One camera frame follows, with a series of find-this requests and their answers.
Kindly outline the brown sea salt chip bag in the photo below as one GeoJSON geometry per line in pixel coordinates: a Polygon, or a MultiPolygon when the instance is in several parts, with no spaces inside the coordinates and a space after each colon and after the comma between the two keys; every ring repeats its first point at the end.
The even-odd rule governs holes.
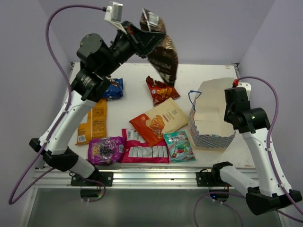
{"type": "Polygon", "coordinates": [[[177,49],[167,34],[164,20],[155,13],[143,8],[140,18],[140,27],[144,31],[162,32],[164,39],[148,55],[148,61],[157,70],[163,82],[170,86],[175,86],[178,69],[177,49]]]}

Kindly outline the blue checkered paper bag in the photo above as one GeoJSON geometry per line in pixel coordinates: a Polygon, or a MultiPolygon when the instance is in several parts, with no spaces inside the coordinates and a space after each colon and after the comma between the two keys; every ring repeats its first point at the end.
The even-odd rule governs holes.
{"type": "Polygon", "coordinates": [[[233,78],[207,80],[199,89],[188,92],[192,105],[188,125],[195,148],[225,151],[235,138],[233,126],[224,121],[224,91],[232,87],[233,81],[233,78]]]}

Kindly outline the orange cream cassava chips bag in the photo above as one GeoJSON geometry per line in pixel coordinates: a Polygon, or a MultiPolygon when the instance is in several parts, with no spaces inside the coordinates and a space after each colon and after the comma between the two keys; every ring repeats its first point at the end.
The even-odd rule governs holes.
{"type": "Polygon", "coordinates": [[[188,116],[169,98],[129,122],[146,143],[153,147],[164,140],[164,134],[177,132],[186,126],[188,121],[188,116]]]}

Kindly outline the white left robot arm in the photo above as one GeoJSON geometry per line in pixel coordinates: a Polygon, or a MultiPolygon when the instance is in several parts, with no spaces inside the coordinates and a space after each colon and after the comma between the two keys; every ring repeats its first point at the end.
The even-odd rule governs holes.
{"type": "Polygon", "coordinates": [[[128,21],[124,21],[122,27],[125,31],[117,32],[111,46],[95,33],[81,40],[77,51],[81,69],[68,84],[65,106],[47,132],[29,142],[49,166],[62,172],[73,172],[89,186],[100,181],[100,173],[69,148],[73,133],[110,86],[108,77],[134,54],[146,58],[165,37],[163,32],[143,31],[128,21]]]}

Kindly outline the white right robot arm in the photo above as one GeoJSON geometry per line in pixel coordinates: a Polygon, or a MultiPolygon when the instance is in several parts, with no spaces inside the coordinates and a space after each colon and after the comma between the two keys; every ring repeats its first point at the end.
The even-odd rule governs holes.
{"type": "Polygon", "coordinates": [[[211,180],[215,185],[227,183],[238,190],[255,215],[288,207],[302,201],[302,195],[287,181],[277,159],[270,123],[262,108],[252,109],[244,87],[224,91],[224,121],[231,123],[244,138],[251,153],[258,181],[238,171],[230,162],[213,165],[211,180]]]}

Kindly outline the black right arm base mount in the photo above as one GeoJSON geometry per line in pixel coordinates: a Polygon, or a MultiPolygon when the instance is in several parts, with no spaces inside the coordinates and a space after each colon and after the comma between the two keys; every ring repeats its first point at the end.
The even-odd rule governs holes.
{"type": "Polygon", "coordinates": [[[196,172],[196,184],[198,187],[225,187],[227,183],[215,179],[213,174],[207,169],[202,169],[196,172]]]}

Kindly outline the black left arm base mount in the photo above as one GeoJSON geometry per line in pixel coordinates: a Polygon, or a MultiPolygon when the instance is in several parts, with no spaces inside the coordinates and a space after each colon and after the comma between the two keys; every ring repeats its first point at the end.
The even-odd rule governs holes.
{"type": "Polygon", "coordinates": [[[69,175],[71,176],[71,186],[79,187],[101,186],[100,182],[103,183],[104,186],[110,187],[112,186],[114,179],[113,172],[103,171],[93,173],[88,179],[84,179],[79,174],[73,172],[70,172],[69,175]]]}

